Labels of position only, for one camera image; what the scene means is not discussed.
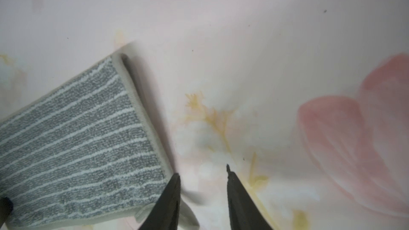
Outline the grey striped square dishcloth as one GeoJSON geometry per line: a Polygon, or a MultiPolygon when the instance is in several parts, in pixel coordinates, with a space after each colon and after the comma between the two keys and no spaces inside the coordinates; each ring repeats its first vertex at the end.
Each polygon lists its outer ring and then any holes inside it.
{"type": "Polygon", "coordinates": [[[114,54],[1,121],[1,197],[11,230],[143,221],[174,171],[114,54]]]}

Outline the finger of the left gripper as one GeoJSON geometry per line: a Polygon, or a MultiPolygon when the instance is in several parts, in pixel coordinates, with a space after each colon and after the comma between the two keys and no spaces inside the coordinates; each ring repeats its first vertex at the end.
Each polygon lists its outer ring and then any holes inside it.
{"type": "Polygon", "coordinates": [[[0,227],[2,227],[11,212],[13,211],[13,202],[7,198],[1,198],[0,199],[0,227]]]}

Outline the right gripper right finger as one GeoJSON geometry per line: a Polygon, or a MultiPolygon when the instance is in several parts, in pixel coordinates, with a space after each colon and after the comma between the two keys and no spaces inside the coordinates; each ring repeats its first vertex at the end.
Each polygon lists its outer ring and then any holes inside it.
{"type": "Polygon", "coordinates": [[[273,230],[256,207],[237,174],[226,165],[231,230],[273,230]]]}

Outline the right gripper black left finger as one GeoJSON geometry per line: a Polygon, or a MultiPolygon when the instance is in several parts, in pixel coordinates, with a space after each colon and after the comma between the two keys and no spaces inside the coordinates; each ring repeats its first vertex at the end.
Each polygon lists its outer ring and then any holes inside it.
{"type": "Polygon", "coordinates": [[[177,230],[181,203],[181,179],[175,173],[139,230],[177,230]]]}

